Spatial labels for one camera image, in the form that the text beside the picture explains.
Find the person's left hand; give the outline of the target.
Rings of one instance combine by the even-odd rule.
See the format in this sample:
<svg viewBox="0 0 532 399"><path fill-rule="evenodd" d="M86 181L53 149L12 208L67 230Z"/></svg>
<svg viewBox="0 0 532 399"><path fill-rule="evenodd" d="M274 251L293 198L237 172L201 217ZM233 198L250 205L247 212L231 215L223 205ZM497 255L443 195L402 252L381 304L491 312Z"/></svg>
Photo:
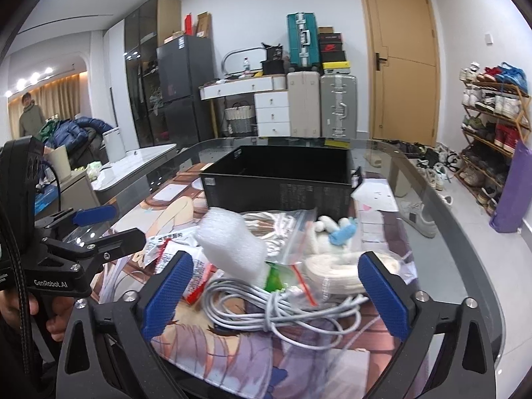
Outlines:
<svg viewBox="0 0 532 399"><path fill-rule="evenodd" d="M46 327L52 339L57 342L64 340L73 307L74 299L72 297L57 296L52 300L52 315L49 316ZM10 327L13 329L20 328L20 308L15 290L1 292L1 314Z"/></svg>

